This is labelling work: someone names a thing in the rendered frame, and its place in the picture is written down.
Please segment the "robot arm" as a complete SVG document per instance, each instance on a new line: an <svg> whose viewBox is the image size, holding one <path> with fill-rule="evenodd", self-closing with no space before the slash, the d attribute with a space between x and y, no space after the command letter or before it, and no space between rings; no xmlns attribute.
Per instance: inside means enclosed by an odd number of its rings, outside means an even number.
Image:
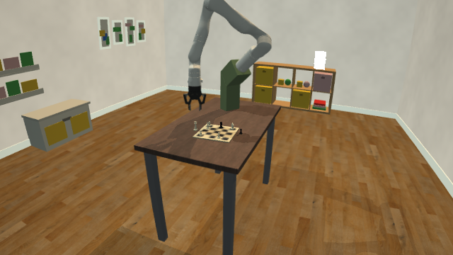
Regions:
<svg viewBox="0 0 453 255"><path fill-rule="evenodd" d="M271 37L232 8L225 0L204 0L200 22L188 54L188 59L190 60L188 86L201 86L201 54L209 34L210 20L214 12L227 19L229 24L240 33L252 35L257 40L257 46L250 47L236 63L236 68L240 72L246 72L260 57L266 55L272 48Z"/></svg>

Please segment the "chessboard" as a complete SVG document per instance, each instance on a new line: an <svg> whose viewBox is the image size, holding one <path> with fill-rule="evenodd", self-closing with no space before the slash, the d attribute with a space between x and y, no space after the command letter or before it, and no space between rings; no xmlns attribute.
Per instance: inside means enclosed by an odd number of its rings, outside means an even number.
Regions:
<svg viewBox="0 0 453 255"><path fill-rule="evenodd" d="M223 128L219 128L220 125L211 125L209 129L206 129L207 124L201 129L202 136L200 136L200 131L198 131L193 137L204 139L204 140L214 140L219 142L228 142L230 143L233 136L239 130L238 127L234 127L234 130L231 130L231 127L222 126ZM220 133L218 137L218 132Z"/></svg>

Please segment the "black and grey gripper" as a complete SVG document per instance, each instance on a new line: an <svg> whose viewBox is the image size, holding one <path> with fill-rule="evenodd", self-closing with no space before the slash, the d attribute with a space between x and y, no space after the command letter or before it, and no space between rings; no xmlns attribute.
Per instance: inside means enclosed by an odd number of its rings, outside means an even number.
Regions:
<svg viewBox="0 0 453 255"><path fill-rule="evenodd" d="M197 91L197 92L192 92L192 91ZM186 100L187 95L190 97L189 102L187 102L187 100ZM202 95L202 97L204 97L202 102L200 100L201 95ZM201 92L201 86L188 86L188 93L187 94L184 93L183 97L184 97L184 100L185 100L185 104L188 104L188 110L191 111L190 103L191 103L192 100L198 100L199 107L200 107L200 110L201 110L202 109L202 104L205 103L206 94Z"/></svg>

